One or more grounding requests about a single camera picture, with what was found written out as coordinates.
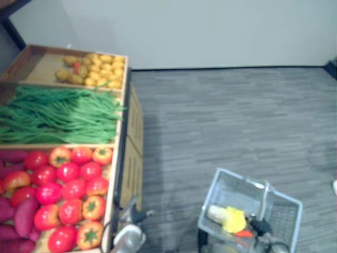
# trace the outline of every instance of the purple sweet potato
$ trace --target purple sweet potato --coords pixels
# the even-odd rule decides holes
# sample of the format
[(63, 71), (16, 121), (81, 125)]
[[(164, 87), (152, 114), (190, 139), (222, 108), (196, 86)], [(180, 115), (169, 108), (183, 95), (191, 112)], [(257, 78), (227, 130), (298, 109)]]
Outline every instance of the purple sweet potato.
[(23, 162), (27, 155), (28, 152), (25, 150), (0, 150), (0, 158), (10, 163)]
[(12, 225), (0, 225), (0, 241), (21, 239), (14, 226)]
[(9, 199), (5, 198), (5, 197), (0, 197), (0, 207), (10, 207), (11, 204), (9, 202)]
[(36, 244), (26, 239), (0, 241), (1, 253), (31, 253)]
[(12, 164), (9, 166), (5, 166), (0, 168), (0, 179), (4, 179), (9, 173), (18, 170), (25, 170), (25, 166), (23, 163)]
[(28, 238), (31, 241), (37, 241), (40, 238), (41, 231), (33, 226), (32, 231), (29, 233)]
[(38, 202), (34, 197), (25, 199), (16, 208), (14, 213), (14, 227), (21, 237), (28, 237), (33, 228), (35, 213), (38, 209)]
[(9, 200), (4, 197), (0, 197), (0, 222), (10, 220), (14, 216), (15, 209), (9, 204)]

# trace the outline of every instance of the wire basket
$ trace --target wire basket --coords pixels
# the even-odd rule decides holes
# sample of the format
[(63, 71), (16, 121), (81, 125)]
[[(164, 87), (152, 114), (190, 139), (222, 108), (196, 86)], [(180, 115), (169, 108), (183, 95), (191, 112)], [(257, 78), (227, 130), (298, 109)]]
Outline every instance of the wire basket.
[(254, 238), (245, 239), (226, 232), (222, 226), (207, 217), (210, 205), (232, 206), (245, 211), (246, 216), (255, 214), (264, 218), (273, 230), (273, 236), (285, 242), (291, 253), (295, 252), (300, 229), (303, 204), (274, 190), (268, 183), (244, 178), (225, 169), (217, 169), (198, 220), (198, 227), (227, 244), (234, 244), (241, 252), (250, 251)]

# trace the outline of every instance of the tomato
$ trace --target tomato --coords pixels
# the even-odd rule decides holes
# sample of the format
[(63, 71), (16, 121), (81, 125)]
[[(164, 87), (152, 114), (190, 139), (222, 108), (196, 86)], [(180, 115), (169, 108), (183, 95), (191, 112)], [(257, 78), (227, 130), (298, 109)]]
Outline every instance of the tomato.
[(77, 230), (75, 227), (57, 228), (49, 237), (48, 249), (51, 253), (69, 252), (75, 247)]
[(102, 174), (102, 166), (96, 162), (86, 163), (81, 167), (81, 177), (89, 181), (93, 178), (100, 177)]
[(14, 192), (16, 188), (31, 185), (31, 177), (25, 171), (13, 171), (9, 173), (2, 182), (8, 192)]
[(64, 199), (81, 199), (85, 196), (86, 182), (83, 179), (74, 179), (62, 188)]
[(65, 163), (57, 169), (57, 177), (65, 183), (70, 180), (76, 179), (79, 176), (80, 167), (73, 162)]
[(81, 199), (71, 199), (64, 202), (58, 211), (61, 222), (73, 225), (83, 220), (82, 206), (83, 201)]
[(103, 226), (98, 221), (90, 221), (78, 230), (77, 245), (80, 249), (91, 249), (100, 245), (103, 234)]
[(72, 151), (72, 161), (82, 165), (91, 161), (93, 152), (88, 147), (76, 147)]
[(34, 226), (38, 230), (48, 230), (61, 225), (58, 219), (58, 206), (48, 205), (38, 209), (34, 216)]
[(109, 182), (105, 178), (94, 178), (86, 185), (86, 194), (92, 195), (104, 195), (107, 193)]
[(32, 151), (25, 157), (24, 163), (27, 169), (34, 170), (48, 164), (48, 155), (42, 151)]
[(37, 189), (31, 186), (25, 186), (17, 189), (11, 197), (11, 206), (17, 207), (27, 198), (34, 197)]
[(5, 189), (3, 187), (2, 180), (0, 180), (0, 195), (2, 195), (4, 193), (5, 193)]
[(71, 151), (65, 147), (57, 147), (49, 154), (48, 162), (54, 167), (70, 162)]
[(105, 147), (98, 147), (93, 153), (93, 160), (101, 165), (108, 165), (111, 163), (113, 150)]
[(83, 217), (87, 220), (99, 220), (105, 211), (105, 199), (91, 196), (83, 203)]
[(31, 179), (32, 183), (36, 186), (42, 186), (49, 182), (55, 182), (57, 179), (56, 169), (49, 165), (38, 167), (33, 171)]
[(42, 205), (50, 205), (59, 202), (62, 199), (62, 185), (55, 182), (46, 183), (39, 187), (35, 197)]

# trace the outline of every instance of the carpet floor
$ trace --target carpet floor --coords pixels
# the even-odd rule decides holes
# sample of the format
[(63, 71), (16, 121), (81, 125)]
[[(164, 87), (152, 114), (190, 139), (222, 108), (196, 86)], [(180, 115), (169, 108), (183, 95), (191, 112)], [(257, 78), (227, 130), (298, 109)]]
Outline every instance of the carpet floor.
[(216, 168), (304, 204), (299, 253), (336, 253), (336, 81), (321, 68), (134, 71), (145, 113), (141, 252), (196, 252)]

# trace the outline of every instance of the potato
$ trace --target potato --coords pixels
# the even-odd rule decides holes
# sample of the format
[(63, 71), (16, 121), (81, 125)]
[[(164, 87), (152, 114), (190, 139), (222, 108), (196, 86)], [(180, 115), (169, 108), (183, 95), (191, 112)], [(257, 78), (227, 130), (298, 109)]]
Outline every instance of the potato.
[(107, 86), (109, 88), (113, 88), (113, 89), (120, 89), (122, 87), (122, 83), (119, 81), (110, 81)]
[(103, 54), (100, 56), (100, 60), (103, 63), (112, 63), (112, 56), (111, 55), (107, 55), (107, 54)]
[(105, 78), (107, 78), (108, 76), (110, 76), (110, 75), (112, 75), (113, 73), (112, 73), (112, 71), (110, 71), (110, 70), (100, 70), (99, 71), (99, 75), (101, 76), (101, 77), (105, 77)]
[(87, 66), (88, 71), (93, 71), (93, 72), (99, 72), (100, 71), (100, 67), (98, 67), (97, 65), (89, 65)]
[(98, 67), (101, 67), (102, 65), (102, 61), (100, 59), (97, 59), (97, 58), (94, 58), (91, 60), (92, 64), (98, 66)]
[(121, 55), (117, 55), (114, 57), (114, 62), (124, 62), (124, 57)]
[(91, 59), (88, 58), (88, 57), (84, 57), (84, 58), (82, 59), (82, 65), (84, 65), (84, 66), (91, 65)]
[(86, 58), (89, 58), (90, 60), (97, 58), (98, 59), (98, 54), (96, 53), (90, 53), (85, 56)]
[(80, 66), (77, 69), (77, 75), (79, 75), (82, 78), (86, 78), (86, 76), (88, 75), (88, 70), (86, 69), (86, 66)]
[(79, 62), (78, 58), (77, 57), (74, 57), (72, 55), (69, 55), (69, 56), (65, 56), (63, 58), (63, 62), (65, 63), (65, 65), (67, 65), (68, 67), (72, 67), (74, 66), (74, 64), (76, 62)]
[(100, 78), (100, 75), (97, 72), (89, 72), (88, 77), (90, 77), (93, 80), (98, 80)]
[(118, 69), (118, 68), (123, 69), (124, 68), (124, 62), (113, 62), (113, 64), (111, 65), (111, 67), (113, 69)]
[(96, 86), (100, 86), (100, 85), (103, 85), (107, 82), (107, 79), (106, 78), (100, 78), (97, 80), (97, 83), (96, 83)]
[(111, 68), (112, 68), (111, 65), (108, 63), (103, 63), (101, 66), (101, 69), (103, 70), (110, 70)]
[(96, 86), (96, 80), (88, 77), (84, 80), (84, 85), (85, 86)]
[(59, 82), (66, 82), (70, 76), (68, 70), (58, 70), (55, 72), (55, 77)]
[(114, 69), (114, 74), (115, 75), (123, 76), (123, 73), (124, 73), (123, 69)]
[(120, 77), (118, 75), (113, 74), (113, 73), (109, 74), (106, 78), (109, 81), (119, 81), (120, 80)]
[(68, 78), (68, 82), (71, 84), (82, 85), (83, 78), (80, 77), (79, 75), (70, 75), (70, 77)]

